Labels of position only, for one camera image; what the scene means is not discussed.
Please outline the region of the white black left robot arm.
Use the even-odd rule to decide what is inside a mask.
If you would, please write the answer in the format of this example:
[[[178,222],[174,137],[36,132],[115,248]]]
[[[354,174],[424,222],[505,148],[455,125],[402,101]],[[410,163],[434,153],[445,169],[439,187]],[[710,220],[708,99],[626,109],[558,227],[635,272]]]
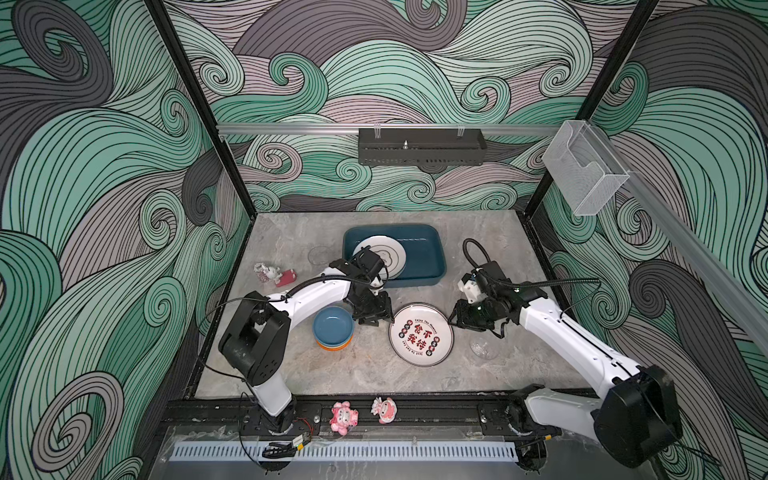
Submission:
[[[387,280],[384,260],[365,247],[284,293],[264,296],[253,291],[240,301],[219,341],[219,352],[253,389],[262,411],[278,417],[293,401],[279,373],[291,330],[337,303],[350,307],[359,325],[392,321],[391,299],[384,290]]]

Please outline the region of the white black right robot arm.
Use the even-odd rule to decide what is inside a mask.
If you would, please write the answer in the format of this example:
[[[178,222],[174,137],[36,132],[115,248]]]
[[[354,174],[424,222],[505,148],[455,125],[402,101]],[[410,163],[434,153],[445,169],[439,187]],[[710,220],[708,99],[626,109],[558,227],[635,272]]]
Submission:
[[[625,467],[638,467],[682,437],[672,378],[619,353],[573,320],[539,283],[514,284],[495,261],[474,267],[458,282],[462,299],[449,322],[502,337],[514,324],[535,335],[573,367],[592,398],[530,385],[512,397],[514,435],[541,443],[568,431],[597,442]]]

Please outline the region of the blue shallow bowl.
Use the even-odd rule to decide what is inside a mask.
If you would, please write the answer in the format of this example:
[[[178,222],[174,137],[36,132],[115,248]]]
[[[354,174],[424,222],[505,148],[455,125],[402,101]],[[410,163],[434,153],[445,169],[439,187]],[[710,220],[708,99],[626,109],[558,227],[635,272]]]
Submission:
[[[329,306],[315,315],[312,329],[317,342],[328,347],[338,347],[352,338],[354,320],[346,309]]]

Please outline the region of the orange shallow bowl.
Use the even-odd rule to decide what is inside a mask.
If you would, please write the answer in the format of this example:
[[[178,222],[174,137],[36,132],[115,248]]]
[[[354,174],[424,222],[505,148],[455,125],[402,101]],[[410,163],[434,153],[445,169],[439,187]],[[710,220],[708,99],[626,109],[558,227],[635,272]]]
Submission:
[[[353,338],[354,336],[351,336],[348,339],[346,339],[344,342],[341,342],[338,344],[327,344],[327,343],[321,342],[319,339],[316,339],[315,341],[323,350],[340,351],[346,348],[347,346],[349,346]]]

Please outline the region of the white plate red green circles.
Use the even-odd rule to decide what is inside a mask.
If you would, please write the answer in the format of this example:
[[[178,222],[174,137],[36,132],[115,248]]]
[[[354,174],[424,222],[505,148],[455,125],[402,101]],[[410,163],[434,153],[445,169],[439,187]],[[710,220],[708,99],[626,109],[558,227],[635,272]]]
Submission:
[[[389,327],[395,354],[410,365],[433,367],[445,361],[454,346],[447,317],[436,307],[411,303],[400,308]]]

